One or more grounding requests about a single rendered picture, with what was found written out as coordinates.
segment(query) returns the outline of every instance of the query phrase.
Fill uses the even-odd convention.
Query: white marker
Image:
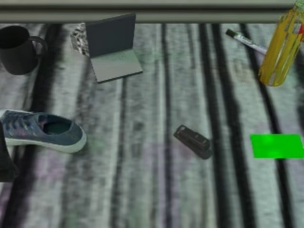
[[[226,31],[226,34],[233,39],[238,40],[239,42],[247,45],[248,47],[251,47],[252,49],[258,51],[259,53],[266,55],[267,49],[265,47],[259,46],[258,44],[255,44],[252,40],[244,37],[243,35],[232,31],[231,29],[228,29]]]

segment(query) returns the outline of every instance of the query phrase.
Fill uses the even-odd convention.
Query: white shoe sole
[[[31,112],[25,112],[21,110],[0,110],[0,117],[6,112],[6,111],[15,111],[15,112],[24,112],[24,113],[31,113]],[[46,143],[46,142],[40,142],[35,140],[24,140],[24,139],[11,139],[11,138],[5,138],[5,143],[7,146],[24,146],[24,145],[36,145],[36,146],[43,146],[50,148],[55,151],[64,152],[64,153],[75,153],[80,151],[86,144],[86,133],[81,128],[82,131],[82,137],[81,139],[75,143],[74,145],[70,146],[63,146],[53,143]]]

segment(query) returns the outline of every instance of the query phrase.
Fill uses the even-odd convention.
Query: bottle
[[[297,0],[294,7],[280,18],[269,48],[259,70],[259,80],[267,86],[284,83],[288,70],[303,40],[304,0]]]

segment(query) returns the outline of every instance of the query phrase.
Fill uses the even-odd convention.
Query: black mug
[[[42,45],[41,54],[37,54],[33,41]],[[24,75],[35,69],[47,48],[43,39],[31,37],[25,27],[8,26],[0,29],[0,59],[12,75]]]

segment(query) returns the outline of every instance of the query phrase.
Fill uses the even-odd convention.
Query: gray laptop
[[[143,71],[133,51],[135,20],[133,13],[85,24],[90,58],[98,82]]]

